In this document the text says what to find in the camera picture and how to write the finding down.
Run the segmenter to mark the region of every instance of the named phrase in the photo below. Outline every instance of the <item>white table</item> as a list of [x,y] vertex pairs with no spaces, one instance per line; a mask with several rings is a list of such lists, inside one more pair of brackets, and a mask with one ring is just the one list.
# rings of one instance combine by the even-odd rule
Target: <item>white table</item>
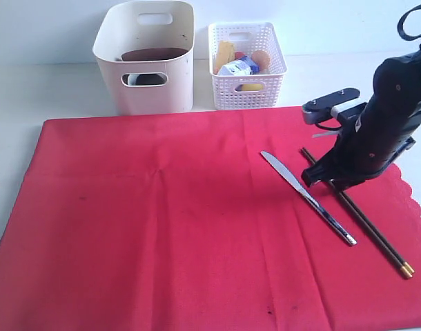
[[[368,99],[375,69],[394,52],[286,57],[277,106],[300,106],[345,87]],[[214,110],[207,61],[195,62],[194,111]],[[0,238],[46,119],[116,115],[96,63],[0,66]],[[421,127],[396,162],[421,205]]]

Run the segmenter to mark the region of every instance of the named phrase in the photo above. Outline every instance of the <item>knife blade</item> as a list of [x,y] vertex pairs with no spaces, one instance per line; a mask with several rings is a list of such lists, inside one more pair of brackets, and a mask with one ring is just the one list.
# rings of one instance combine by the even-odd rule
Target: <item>knife blade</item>
[[276,157],[266,151],[261,151],[261,155],[266,161],[289,183],[297,192],[299,192],[303,198],[305,198],[309,204],[315,209],[318,214],[333,228],[333,230],[349,245],[353,246],[357,244],[357,241],[342,227],[341,224],[336,221],[333,216],[327,212],[321,204],[313,198],[309,192],[302,186],[302,184],[296,179],[292,172]]

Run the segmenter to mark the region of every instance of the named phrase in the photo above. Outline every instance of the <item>chopstick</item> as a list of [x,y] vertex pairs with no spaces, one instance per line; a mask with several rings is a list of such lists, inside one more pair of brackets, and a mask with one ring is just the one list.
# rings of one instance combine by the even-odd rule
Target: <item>chopstick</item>
[[[301,153],[311,163],[315,164],[316,159],[306,149],[302,148]],[[331,181],[327,184],[334,189],[338,195],[339,200],[345,205],[347,210],[353,214],[356,221],[367,231],[367,234],[376,243],[383,254],[386,255],[387,259],[408,279],[413,277],[415,270],[401,257],[401,255],[395,250],[395,248],[389,243],[384,235],[378,230],[378,228],[370,221],[370,219],[361,211],[361,209],[353,202],[351,197],[344,191],[339,191]]]

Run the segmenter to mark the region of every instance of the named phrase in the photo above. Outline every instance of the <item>red cloth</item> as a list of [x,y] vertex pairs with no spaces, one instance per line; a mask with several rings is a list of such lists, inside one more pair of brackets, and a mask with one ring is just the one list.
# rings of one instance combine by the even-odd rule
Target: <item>red cloth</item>
[[421,217],[393,165],[348,192],[415,268],[403,279],[324,184],[348,247],[297,177],[334,137],[299,108],[45,122],[0,243],[0,331],[421,326]]

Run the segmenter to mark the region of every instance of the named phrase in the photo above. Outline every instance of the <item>plastic basket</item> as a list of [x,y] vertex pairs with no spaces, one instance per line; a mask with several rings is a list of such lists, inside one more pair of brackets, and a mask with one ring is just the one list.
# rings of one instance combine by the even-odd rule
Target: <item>plastic basket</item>
[[[218,110],[269,108],[275,106],[282,80],[287,71],[272,23],[213,23],[208,28],[209,70],[212,75],[213,97]],[[234,43],[235,50],[252,54],[268,52],[271,58],[267,72],[250,76],[218,76],[213,73],[220,41]],[[258,91],[237,91],[243,84],[261,84]]]
[[[92,47],[120,114],[188,112],[193,106],[193,7],[182,1],[130,1],[106,13]],[[181,48],[186,54],[157,61],[120,61],[147,48]],[[164,83],[128,85],[130,74],[157,74]]]

